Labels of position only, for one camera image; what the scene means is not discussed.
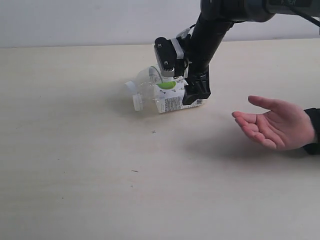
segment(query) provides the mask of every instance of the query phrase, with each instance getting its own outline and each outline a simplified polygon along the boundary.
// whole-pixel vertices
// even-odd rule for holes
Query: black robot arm
[[[155,54],[164,77],[183,76],[183,105],[211,95],[209,63],[227,31],[237,23],[270,20],[275,14],[300,15],[320,23],[320,0],[201,0],[201,14],[196,24],[176,38],[155,40]]]

